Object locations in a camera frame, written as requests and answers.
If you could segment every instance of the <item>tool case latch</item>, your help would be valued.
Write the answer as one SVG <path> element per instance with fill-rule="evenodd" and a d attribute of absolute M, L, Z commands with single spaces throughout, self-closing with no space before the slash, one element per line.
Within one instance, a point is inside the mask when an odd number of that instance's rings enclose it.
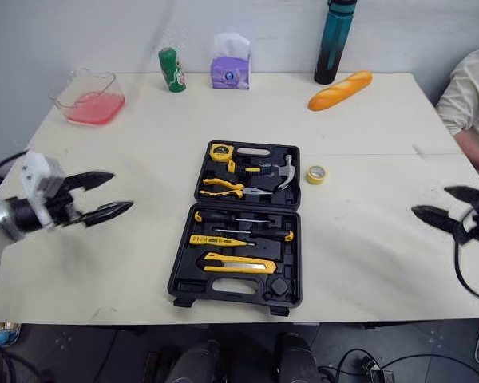
<path fill-rule="evenodd" d="M 287 307 L 270 306 L 270 314 L 280 317 L 288 317 L 289 309 Z"/>
<path fill-rule="evenodd" d="M 191 299 L 191 298 L 176 298 L 176 300 L 174 300 L 174 306 L 190 308 L 192 307 L 194 301 L 195 299 Z"/>

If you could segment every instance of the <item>beige sleeve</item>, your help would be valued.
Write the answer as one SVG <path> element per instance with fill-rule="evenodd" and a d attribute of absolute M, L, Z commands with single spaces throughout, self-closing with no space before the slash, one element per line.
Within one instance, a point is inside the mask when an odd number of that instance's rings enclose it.
<path fill-rule="evenodd" d="M 449 86 L 437 104 L 438 115 L 454 136 L 471 128 L 479 119 L 479 53 L 476 53 L 451 73 Z"/>

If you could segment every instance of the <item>purple tissue box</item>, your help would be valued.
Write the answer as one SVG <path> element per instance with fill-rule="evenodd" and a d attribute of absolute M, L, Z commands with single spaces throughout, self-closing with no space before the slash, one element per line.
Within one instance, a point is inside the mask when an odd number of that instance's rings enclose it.
<path fill-rule="evenodd" d="M 211 63 L 211 82 L 218 89 L 249 89 L 250 58 L 216 58 Z"/>

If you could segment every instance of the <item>black toolbox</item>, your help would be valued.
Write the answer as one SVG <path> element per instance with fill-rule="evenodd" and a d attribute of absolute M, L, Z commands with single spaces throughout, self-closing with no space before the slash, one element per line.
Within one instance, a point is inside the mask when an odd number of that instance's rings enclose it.
<path fill-rule="evenodd" d="M 232 160 L 234 162 L 232 163 L 227 158 L 227 148 L 230 147 L 233 147 Z M 221 158 L 223 162 L 213 160 L 210 156 L 211 150 L 218 154 L 225 153 Z M 281 176 L 280 173 L 287 174 L 288 167 L 285 165 L 288 160 L 294 166 L 294 174 L 291 182 L 284 189 L 280 189 L 279 185 L 287 178 L 287 176 Z M 197 203 L 190 208 L 188 213 L 176 261 L 168 282 L 168 292 L 176 297 L 174 306 L 191 307 L 196 299 L 215 299 L 265 305 L 270 307 L 271 314 L 287 316 L 290 308 L 297 307 L 301 303 L 301 228 L 300 217 L 296 212 L 300 203 L 299 175 L 300 155 L 299 149 L 295 146 L 217 140 L 208 144 L 195 189 Z M 223 185 L 203 184 L 203 180 L 212 179 L 221 179 L 233 185 L 241 183 L 247 188 L 258 188 L 273 192 L 273 194 L 245 194 L 239 198 L 236 191 L 230 191 L 230 188 Z M 211 196 L 200 193 L 200 191 L 230 192 L 225 195 Z M 238 220 L 209 222 L 202 219 L 202 216 L 214 213 L 232 215 Z M 252 223 L 243 219 L 270 222 Z M 252 234 L 224 233 L 218 232 L 216 229 L 236 231 L 280 229 L 292 232 L 293 238 L 283 237 L 281 240 L 253 238 Z M 222 247 L 213 243 L 191 244 L 190 237 L 192 235 L 226 237 L 254 243 L 255 246 Z M 263 262 L 259 261 L 260 265 L 248 266 L 249 268 L 262 268 L 263 271 L 260 271 L 262 274 L 250 274 L 257 272 L 253 270 L 248 273 L 235 272 L 238 263 L 233 261 L 241 259 L 238 257 L 262 259 Z M 232 269 L 225 267 L 227 265 L 231 265 Z M 225 267 L 218 270 L 232 270 L 232 272 L 217 272 L 216 267 Z M 213 284 L 222 278 L 253 282 L 255 292 L 247 294 L 215 290 Z"/>

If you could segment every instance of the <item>yellow tape roll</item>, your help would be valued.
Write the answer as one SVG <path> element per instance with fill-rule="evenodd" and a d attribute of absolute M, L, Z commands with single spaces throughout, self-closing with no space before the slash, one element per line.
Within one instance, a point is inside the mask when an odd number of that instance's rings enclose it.
<path fill-rule="evenodd" d="M 327 177 L 327 171 L 321 166 L 311 166 L 307 171 L 307 182 L 313 185 L 322 184 Z"/>

